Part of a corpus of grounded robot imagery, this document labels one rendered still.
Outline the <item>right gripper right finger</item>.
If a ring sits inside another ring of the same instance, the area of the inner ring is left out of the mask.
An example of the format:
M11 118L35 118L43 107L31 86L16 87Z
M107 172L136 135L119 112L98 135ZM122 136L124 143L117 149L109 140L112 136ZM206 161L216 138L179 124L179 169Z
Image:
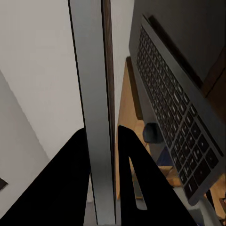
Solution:
M137 134L119 126L121 226L197 226ZM147 210L136 205L129 157Z

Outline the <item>notebook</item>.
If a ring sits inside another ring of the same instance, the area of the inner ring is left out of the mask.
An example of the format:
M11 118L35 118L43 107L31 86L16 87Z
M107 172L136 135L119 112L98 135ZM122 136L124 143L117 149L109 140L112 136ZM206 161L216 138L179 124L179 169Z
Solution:
M98 225L116 224L111 0L68 0Z

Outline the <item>swivel chair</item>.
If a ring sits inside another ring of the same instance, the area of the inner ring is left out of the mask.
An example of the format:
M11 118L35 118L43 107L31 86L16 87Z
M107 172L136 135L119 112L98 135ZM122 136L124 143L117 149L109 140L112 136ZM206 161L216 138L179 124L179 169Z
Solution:
M147 210L145 200L137 179L133 181L134 193L136 196L136 205L140 210ZM190 206L182 184L178 186L171 186L183 205L197 224L197 226L226 226L226 220L220 218L214 207L211 196L211 191L208 190L205 195L197 202L195 206ZM226 197L219 198L223 209L226 213ZM115 225L98 225L96 221L94 202L87 202L85 208L85 216L83 226L121 226L121 201L116 199L116 224Z

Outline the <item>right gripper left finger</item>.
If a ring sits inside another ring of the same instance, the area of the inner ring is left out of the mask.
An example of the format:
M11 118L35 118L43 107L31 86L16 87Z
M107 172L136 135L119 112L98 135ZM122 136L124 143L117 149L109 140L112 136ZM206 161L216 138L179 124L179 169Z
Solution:
M83 226L89 176L82 128L0 219L0 226Z

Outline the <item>mouse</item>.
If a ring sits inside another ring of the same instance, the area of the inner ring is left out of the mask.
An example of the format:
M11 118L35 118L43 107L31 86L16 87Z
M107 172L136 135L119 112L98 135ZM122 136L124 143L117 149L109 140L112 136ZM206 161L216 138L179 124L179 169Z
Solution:
M143 139L146 143L154 143L157 140L157 131L153 123L147 123L143 130Z

